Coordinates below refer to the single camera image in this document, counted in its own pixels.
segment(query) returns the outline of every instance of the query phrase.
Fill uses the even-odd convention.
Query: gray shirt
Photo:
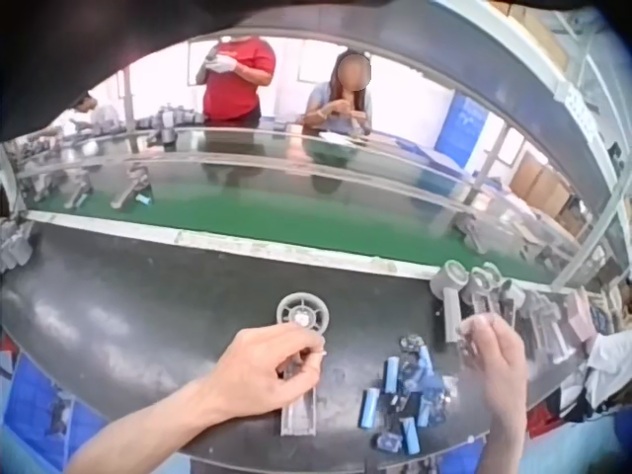
[[[313,110],[314,108],[320,109],[321,107],[326,106],[330,102],[330,96],[331,90],[329,82],[317,84],[312,93],[309,95],[307,110]],[[366,124],[361,128],[363,128],[364,132],[369,132],[371,130],[371,123],[373,119],[373,106],[368,89],[366,89],[366,94],[364,95],[364,112],[366,113]],[[324,130],[349,135],[354,131],[354,128],[358,126],[357,121],[350,117],[331,115],[328,116],[327,119],[318,127]]]

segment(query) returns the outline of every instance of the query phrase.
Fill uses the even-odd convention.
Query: white glove
[[[214,59],[207,61],[204,65],[206,69],[210,69],[213,72],[230,72],[237,67],[237,59],[224,54],[217,54]]]

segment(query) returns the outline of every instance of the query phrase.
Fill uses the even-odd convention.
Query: blue poster
[[[488,113],[476,101],[455,93],[434,149],[465,168],[481,136]]]

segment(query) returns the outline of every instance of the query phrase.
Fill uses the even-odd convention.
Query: wheel
[[[323,334],[329,325],[329,309],[325,302],[311,293],[293,293],[286,296],[276,309],[278,323],[294,322],[303,328]]]

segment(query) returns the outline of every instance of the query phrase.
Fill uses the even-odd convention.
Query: gray work surface
[[[459,377],[445,424],[420,431],[427,456],[489,429],[480,387],[440,342],[425,281],[279,263],[43,225],[36,252],[2,287],[7,332],[52,378],[110,420],[155,402],[212,369],[241,328],[273,324],[277,304],[309,291],[329,306],[315,437],[280,437],[279,413],[237,420],[184,452],[258,471],[358,472],[412,460],[371,447],[357,427],[363,390],[379,386],[398,340],[419,333],[435,368]],[[542,367],[529,406],[579,363]]]

